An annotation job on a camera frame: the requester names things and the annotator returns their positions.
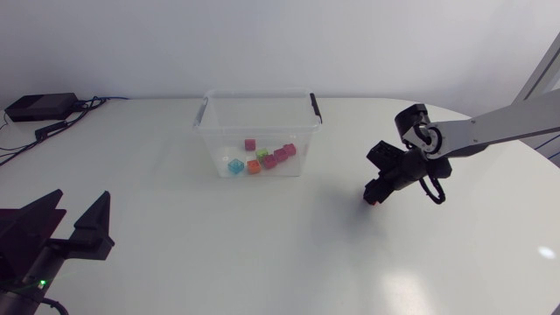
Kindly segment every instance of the green block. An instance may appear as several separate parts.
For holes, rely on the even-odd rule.
[[[259,149],[256,151],[256,159],[259,160],[259,162],[263,161],[263,158],[268,156],[269,152],[266,149]]]

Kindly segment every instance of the clear plastic bin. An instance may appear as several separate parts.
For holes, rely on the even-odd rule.
[[[221,177],[299,176],[312,134],[321,123],[315,95],[306,89],[211,90],[204,96],[194,128],[204,138]],[[255,150],[250,148],[251,140],[255,140]],[[282,150],[274,154],[285,145],[288,147],[284,152],[294,153],[289,150],[290,144],[295,147],[294,155],[286,158]],[[272,157],[266,157],[258,164],[261,170],[251,173],[248,161],[256,160],[260,149],[266,149],[276,165],[271,163]],[[242,162],[242,171],[241,164],[232,162],[236,159]]]

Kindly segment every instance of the black router box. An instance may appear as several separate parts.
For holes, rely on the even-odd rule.
[[[76,101],[74,93],[26,95],[5,112],[13,122],[63,120],[72,114]]]

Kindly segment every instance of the orange block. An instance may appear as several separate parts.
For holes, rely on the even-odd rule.
[[[259,161],[257,160],[252,160],[252,161],[248,161],[247,162],[247,171],[249,174],[257,174],[258,172],[261,171],[261,165],[259,164]]]

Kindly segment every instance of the white wall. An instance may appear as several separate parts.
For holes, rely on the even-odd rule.
[[[305,86],[476,115],[515,98],[558,12],[557,0],[3,0],[0,107]]]

